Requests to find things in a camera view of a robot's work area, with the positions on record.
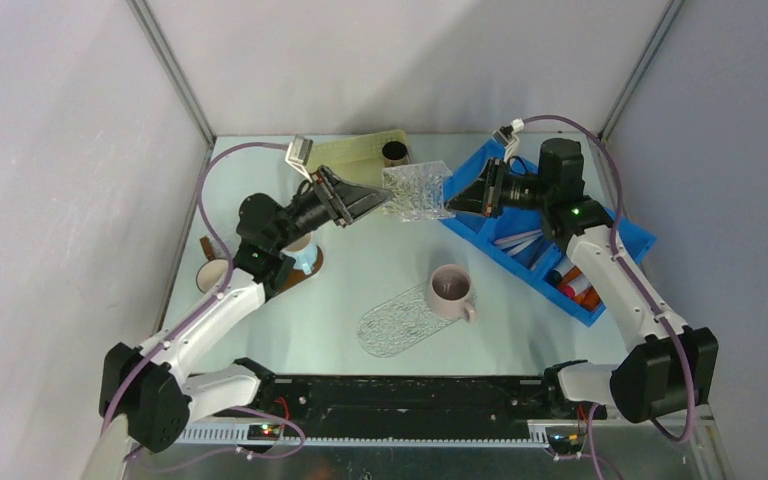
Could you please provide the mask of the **white toothpaste tube pink cap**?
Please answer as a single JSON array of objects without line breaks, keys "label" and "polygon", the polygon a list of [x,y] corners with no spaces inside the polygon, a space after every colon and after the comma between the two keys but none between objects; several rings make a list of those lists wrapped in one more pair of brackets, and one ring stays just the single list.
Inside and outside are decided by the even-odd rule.
[{"label": "white toothpaste tube pink cap", "polygon": [[578,275],[560,288],[560,292],[568,298],[574,298],[586,292],[591,287],[591,282],[584,275]]}]

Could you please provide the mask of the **clear textured oval tray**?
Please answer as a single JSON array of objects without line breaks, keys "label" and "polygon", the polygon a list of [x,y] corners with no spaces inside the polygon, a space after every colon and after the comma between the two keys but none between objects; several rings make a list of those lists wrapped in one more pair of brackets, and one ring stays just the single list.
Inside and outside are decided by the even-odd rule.
[{"label": "clear textured oval tray", "polygon": [[460,321],[434,313],[426,289],[417,284],[365,313],[358,323],[359,345],[372,356],[389,358]]}]

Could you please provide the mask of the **white ribbed mug black rim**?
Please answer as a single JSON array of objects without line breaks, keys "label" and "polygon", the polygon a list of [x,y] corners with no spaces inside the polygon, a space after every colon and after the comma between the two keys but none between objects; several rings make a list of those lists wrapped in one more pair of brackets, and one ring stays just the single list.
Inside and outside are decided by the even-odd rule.
[{"label": "white ribbed mug black rim", "polygon": [[222,292],[229,281],[231,264],[227,259],[216,258],[204,263],[198,270],[195,283],[201,293],[211,290]]}]

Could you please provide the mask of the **orange toothpaste tube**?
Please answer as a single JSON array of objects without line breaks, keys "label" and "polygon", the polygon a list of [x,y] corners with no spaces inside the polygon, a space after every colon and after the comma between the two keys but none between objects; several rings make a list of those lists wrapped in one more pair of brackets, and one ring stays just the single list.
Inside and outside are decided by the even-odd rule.
[{"label": "orange toothpaste tube", "polygon": [[572,280],[577,278],[581,274],[580,269],[577,266],[574,266],[571,268],[558,282],[556,285],[557,289],[561,289],[562,287],[565,287],[568,285]]},{"label": "orange toothpaste tube", "polygon": [[593,287],[588,288],[573,298],[574,302],[588,312],[593,312],[601,304],[601,299]]}]

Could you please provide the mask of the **brown mug black inside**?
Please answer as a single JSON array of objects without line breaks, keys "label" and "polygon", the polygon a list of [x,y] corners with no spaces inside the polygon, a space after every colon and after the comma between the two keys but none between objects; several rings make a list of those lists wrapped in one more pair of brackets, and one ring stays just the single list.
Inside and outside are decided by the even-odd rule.
[{"label": "brown mug black inside", "polygon": [[386,168],[403,166],[410,163],[409,150],[405,143],[397,140],[385,143],[381,155]]}]

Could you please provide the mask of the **pink mug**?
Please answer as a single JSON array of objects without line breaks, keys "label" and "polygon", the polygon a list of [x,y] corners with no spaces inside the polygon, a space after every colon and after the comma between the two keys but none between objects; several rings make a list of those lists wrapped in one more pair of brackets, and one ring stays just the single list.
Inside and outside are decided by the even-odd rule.
[{"label": "pink mug", "polygon": [[477,317],[474,285],[468,271],[460,265],[437,268],[429,278],[424,300],[432,313],[446,319],[472,322]]}]

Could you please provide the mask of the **brown wooden oval tray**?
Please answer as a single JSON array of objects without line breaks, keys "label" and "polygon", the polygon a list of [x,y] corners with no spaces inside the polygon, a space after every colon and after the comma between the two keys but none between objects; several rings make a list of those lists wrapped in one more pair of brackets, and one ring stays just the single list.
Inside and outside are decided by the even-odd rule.
[{"label": "brown wooden oval tray", "polygon": [[[227,259],[219,253],[217,242],[207,236],[200,239],[202,251],[207,259]],[[293,260],[281,253],[269,253],[242,242],[236,253],[231,257],[232,265],[237,270],[250,273],[257,283],[263,285],[266,299],[272,299],[277,295],[295,287],[315,275],[323,266],[324,255],[319,249],[319,258],[311,275],[304,275],[293,269]]]}]

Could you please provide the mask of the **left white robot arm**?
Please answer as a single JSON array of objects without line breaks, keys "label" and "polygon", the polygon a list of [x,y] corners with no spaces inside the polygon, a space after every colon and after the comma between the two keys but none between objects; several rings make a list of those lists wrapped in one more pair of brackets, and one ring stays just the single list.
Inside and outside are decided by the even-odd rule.
[{"label": "left white robot arm", "polygon": [[237,323],[279,295],[294,269],[287,247],[328,222],[347,227],[386,204],[391,191],[341,179],[329,167],[311,175],[309,188],[286,206],[264,193],[239,207],[241,243],[211,286],[174,328],[136,347],[119,343],[105,356],[100,412],[124,416],[128,435],[159,453],[185,428],[220,411],[241,406],[264,416],[276,403],[275,388],[239,362],[218,372],[194,375],[194,365]]}]

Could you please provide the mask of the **light blue toothbrush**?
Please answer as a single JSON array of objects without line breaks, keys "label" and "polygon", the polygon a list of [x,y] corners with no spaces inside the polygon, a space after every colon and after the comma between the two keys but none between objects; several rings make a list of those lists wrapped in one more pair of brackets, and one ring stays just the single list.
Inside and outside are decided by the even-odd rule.
[{"label": "light blue toothbrush", "polygon": [[518,255],[519,253],[521,253],[522,251],[524,251],[524,250],[526,250],[527,248],[529,248],[531,245],[533,245],[533,244],[535,244],[535,243],[539,242],[540,240],[541,240],[541,237],[532,237],[532,238],[530,238],[530,239],[527,239],[527,240],[525,240],[525,241],[523,241],[523,242],[520,242],[520,243],[518,243],[518,244],[516,244],[516,245],[512,246],[512,247],[511,247],[511,248],[510,248],[510,249],[509,249],[509,250],[506,252],[506,254],[507,254],[508,256],[511,256],[511,257],[513,257],[513,256],[516,256],[516,255]]}]

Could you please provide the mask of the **light blue mug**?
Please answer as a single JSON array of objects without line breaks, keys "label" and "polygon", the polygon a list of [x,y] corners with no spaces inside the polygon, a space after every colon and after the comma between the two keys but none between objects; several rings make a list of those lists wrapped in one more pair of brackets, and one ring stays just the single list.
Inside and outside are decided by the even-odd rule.
[{"label": "light blue mug", "polygon": [[314,235],[307,233],[282,249],[282,253],[293,260],[293,269],[304,275],[311,275],[319,258],[319,249]]}]

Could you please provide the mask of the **yellow perforated plastic basket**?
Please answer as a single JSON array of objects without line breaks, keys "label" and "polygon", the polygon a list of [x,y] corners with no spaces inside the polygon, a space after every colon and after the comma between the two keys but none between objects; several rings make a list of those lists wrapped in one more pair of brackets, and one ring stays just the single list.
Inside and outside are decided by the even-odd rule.
[{"label": "yellow perforated plastic basket", "polygon": [[312,176],[318,167],[325,165],[346,181],[380,187],[382,171],[386,168],[381,148],[393,140],[401,141],[408,147],[407,135],[403,130],[350,136],[324,143],[315,142],[307,170]]}]

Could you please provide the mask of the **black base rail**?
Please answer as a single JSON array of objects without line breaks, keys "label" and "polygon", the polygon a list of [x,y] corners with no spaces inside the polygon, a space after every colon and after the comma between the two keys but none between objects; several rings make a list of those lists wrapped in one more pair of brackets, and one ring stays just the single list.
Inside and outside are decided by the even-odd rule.
[{"label": "black base rail", "polygon": [[260,369],[252,408],[313,440],[500,443],[536,439],[539,421],[583,425],[591,408],[542,376],[336,376]]}]

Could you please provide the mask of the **white toothpaste tube black cap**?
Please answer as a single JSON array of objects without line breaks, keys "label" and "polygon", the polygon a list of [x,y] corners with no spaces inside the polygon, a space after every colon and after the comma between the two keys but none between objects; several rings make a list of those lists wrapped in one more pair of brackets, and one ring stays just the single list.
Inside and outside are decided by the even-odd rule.
[{"label": "white toothpaste tube black cap", "polygon": [[557,285],[561,278],[573,267],[574,264],[568,257],[562,257],[549,271],[547,281],[553,285]]}]

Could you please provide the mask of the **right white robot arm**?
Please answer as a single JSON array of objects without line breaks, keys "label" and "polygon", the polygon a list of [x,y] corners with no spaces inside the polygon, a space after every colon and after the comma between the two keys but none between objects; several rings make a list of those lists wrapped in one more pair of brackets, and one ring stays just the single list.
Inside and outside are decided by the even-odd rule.
[{"label": "right white robot arm", "polygon": [[541,228],[554,257],[577,267],[613,317],[627,355],[617,366],[570,361],[548,369],[545,411],[566,418],[581,403],[616,408],[631,423],[684,411],[692,424],[708,401],[719,344],[707,327],[694,329],[643,276],[619,236],[618,214],[586,195],[579,142],[550,138],[537,165],[508,163],[487,142],[444,183],[445,206],[483,226],[517,217]]}]

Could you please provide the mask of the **clear textured plastic box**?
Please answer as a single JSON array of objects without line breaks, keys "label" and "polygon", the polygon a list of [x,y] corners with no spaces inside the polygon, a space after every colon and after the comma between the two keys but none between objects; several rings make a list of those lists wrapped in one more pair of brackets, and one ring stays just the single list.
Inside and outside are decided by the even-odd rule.
[{"label": "clear textured plastic box", "polygon": [[401,222],[453,218],[444,200],[444,183],[451,175],[442,161],[385,168],[382,187],[393,197],[383,205],[383,213]]}]

